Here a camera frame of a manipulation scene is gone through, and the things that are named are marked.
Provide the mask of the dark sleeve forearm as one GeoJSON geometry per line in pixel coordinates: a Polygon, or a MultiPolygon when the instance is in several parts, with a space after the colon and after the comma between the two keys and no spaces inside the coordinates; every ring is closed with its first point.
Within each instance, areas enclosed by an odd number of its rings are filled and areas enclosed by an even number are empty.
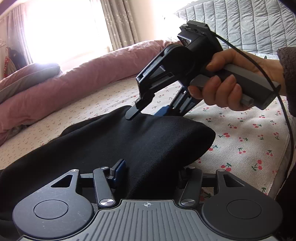
{"type": "Polygon", "coordinates": [[[277,51],[283,67],[285,93],[290,109],[295,108],[295,47],[284,47],[277,51]]]}

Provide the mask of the person right hand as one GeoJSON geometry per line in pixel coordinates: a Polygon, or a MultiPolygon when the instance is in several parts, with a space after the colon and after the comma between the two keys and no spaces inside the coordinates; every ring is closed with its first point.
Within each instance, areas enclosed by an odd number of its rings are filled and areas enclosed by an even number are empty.
{"type": "MultiPolygon", "coordinates": [[[[263,59],[250,53],[247,53],[247,55],[260,65],[272,81],[278,82],[281,85],[280,95],[286,96],[283,67],[280,61],[263,59]]],[[[262,75],[255,65],[233,49],[215,53],[206,69],[210,72],[216,72],[228,63],[240,66],[257,75],[262,75]]],[[[193,98],[203,99],[207,105],[217,105],[221,108],[230,108],[234,111],[245,111],[249,109],[248,106],[240,102],[242,88],[237,83],[234,75],[228,76],[224,81],[221,81],[218,76],[213,76],[206,82],[202,90],[196,86],[189,86],[188,91],[193,98]]]]}

